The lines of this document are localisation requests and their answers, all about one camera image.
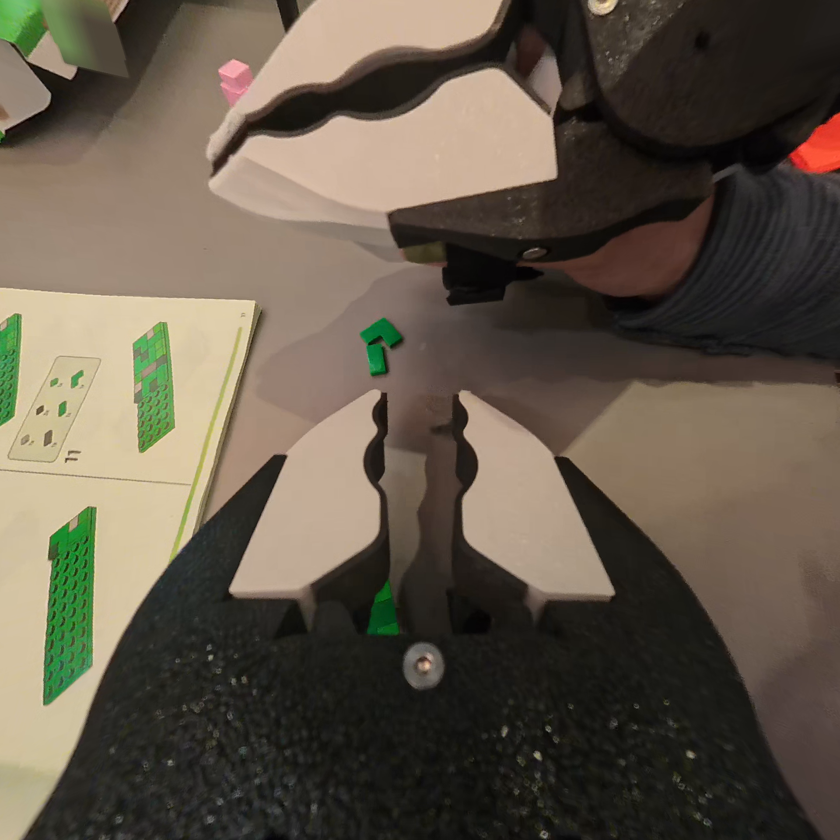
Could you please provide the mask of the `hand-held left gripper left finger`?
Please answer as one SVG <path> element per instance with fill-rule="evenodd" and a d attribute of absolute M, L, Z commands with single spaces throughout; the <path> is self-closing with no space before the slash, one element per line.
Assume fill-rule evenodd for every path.
<path fill-rule="evenodd" d="M 390 572 L 387 400 L 368 391 L 287 452 L 230 585 L 238 599 L 371 603 Z"/>

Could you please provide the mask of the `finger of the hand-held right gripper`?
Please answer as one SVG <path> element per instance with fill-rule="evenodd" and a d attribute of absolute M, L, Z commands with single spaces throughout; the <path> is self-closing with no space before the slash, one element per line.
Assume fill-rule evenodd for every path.
<path fill-rule="evenodd" d="M 221 169 L 251 135 L 392 115 L 457 71 L 503 63 L 520 23 L 520 2 L 313 2 L 228 111 L 206 158 Z"/>
<path fill-rule="evenodd" d="M 252 134 L 208 188 L 249 214 L 395 254 L 391 212 L 557 173 L 553 108 L 506 68 L 489 67 L 444 81 L 395 116 L 334 113 L 304 133 Z"/>

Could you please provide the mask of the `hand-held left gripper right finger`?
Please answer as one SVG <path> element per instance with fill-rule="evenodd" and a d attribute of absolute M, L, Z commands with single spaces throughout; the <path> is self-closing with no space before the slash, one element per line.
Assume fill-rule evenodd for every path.
<path fill-rule="evenodd" d="M 454 397 L 453 575 L 478 605 L 607 602 L 613 583 L 535 434 L 469 391 Z"/>

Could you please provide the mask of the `small green plate piece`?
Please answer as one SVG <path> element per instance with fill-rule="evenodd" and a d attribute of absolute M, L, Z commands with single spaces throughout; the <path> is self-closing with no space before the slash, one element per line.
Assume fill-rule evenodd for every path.
<path fill-rule="evenodd" d="M 366 634 L 370 636 L 396 636 L 401 632 L 392 586 L 389 581 L 377 592 L 371 605 Z"/>

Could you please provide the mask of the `person's right forearm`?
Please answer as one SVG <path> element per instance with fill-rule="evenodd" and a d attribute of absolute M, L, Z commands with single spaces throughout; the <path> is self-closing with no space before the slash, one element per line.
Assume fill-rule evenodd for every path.
<path fill-rule="evenodd" d="M 703 246 L 666 297 L 606 297 L 614 330 L 712 355 L 838 362 L 839 175 L 781 165 L 717 189 Z"/>

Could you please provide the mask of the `person's right hand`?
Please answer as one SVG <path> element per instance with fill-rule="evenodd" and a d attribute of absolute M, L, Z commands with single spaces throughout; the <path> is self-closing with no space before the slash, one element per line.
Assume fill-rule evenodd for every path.
<path fill-rule="evenodd" d="M 591 255 L 541 264 L 609 298 L 657 300 L 670 294 L 700 255 L 711 225 L 715 194 L 675 222 L 646 224 L 609 241 Z"/>

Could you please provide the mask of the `orange traffic cone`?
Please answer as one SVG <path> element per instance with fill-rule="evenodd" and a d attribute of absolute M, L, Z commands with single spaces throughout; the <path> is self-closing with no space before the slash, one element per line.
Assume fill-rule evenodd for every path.
<path fill-rule="evenodd" d="M 839 113 L 815 129 L 806 142 L 789 155 L 797 169 L 809 174 L 839 172 Z"/>

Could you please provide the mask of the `small pink brick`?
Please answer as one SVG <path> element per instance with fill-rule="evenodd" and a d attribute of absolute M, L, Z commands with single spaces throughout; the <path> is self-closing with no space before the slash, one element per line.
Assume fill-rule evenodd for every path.
<path fill-rule="evenodd" d="M 219 86 L 229 107 L 241 99 L 253 82 L 250 66 L 238 59 L 226 61 L 217 71 Z"/>

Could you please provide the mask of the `green L-shaped brick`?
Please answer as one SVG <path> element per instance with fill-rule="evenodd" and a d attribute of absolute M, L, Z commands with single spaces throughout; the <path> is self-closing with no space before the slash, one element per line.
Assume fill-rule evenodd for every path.
<path fill-rule="evenodd" d="M 403 343 L 404 338 L 396 326 L 387 318 L 380 318 L 360 331 L 364 342 L 366 360 L 371 377 L 388 372 L 386 351 Z"/>

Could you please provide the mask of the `building instruction booklet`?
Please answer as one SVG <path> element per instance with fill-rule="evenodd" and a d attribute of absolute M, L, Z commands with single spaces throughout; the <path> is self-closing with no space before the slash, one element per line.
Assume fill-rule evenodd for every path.
<path fill-rule="evenodd" d="M 23 838 L 201 521 L 259 306 L 8 288 L 1 303 L 2 838 Z"/>

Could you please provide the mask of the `green brick set box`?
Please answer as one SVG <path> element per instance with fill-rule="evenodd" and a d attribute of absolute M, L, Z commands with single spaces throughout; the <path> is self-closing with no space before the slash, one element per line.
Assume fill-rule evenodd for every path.
<path fill-rule="evenodd" d="M 1 139 L 47 110 L 43 70 L 73 79 L 80 69 L 127 77 L 116 26 L 127 1 L 1 2 Z"/>

